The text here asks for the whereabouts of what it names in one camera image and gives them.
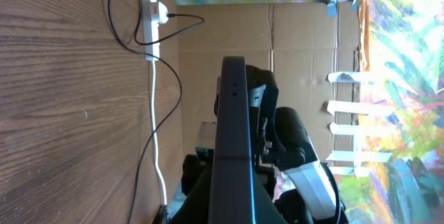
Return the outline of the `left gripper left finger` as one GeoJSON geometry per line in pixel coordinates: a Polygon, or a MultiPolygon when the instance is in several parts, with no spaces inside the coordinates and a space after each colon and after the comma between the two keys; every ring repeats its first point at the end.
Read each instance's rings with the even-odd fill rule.
{"type": "Polygon", "coordinates": [[[212,167],[206,166],[182,207],[169,221],[169,224],[207,224],[211,180],[212,167]]]}

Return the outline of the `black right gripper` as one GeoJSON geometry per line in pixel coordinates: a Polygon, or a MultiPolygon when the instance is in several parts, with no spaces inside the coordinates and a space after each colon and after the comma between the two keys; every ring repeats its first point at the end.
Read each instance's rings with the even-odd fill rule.
{"type": "Polygon", "coordinates": [[[182,193],[188,196],[198,182],[203,171],[212,165],[213,157],[200,158],[197,155],[188,154],[182,163],[181,189],[182,193]]]}

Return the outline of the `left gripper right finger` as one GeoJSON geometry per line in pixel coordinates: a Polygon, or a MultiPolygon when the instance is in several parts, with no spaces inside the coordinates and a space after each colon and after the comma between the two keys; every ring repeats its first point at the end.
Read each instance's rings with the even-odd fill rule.
{"type": "Polygon", "coordinates": [[[256,224],[287,224],[273,204],[256,172],[253,173],[253,189],[256,224]]]}

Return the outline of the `blue Samsung Galaxy smartphone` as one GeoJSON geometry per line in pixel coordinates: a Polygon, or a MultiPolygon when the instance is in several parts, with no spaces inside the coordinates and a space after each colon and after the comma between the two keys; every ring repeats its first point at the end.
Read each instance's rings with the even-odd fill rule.
{"type": "Polygon", "coordinates": [[[225,57],[221,69],[209,223],[254,223],[246,63],[225,57]]]}

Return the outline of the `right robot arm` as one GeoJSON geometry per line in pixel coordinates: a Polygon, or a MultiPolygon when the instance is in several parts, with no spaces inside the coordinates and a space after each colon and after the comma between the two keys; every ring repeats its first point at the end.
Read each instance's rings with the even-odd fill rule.
{"type": "Polygon", "coordinates": [[[272,72],[226,59],[214,142],[182,165],[174,223],[346,223],[345,204],[299,117],[277,105],[272,72]]]}

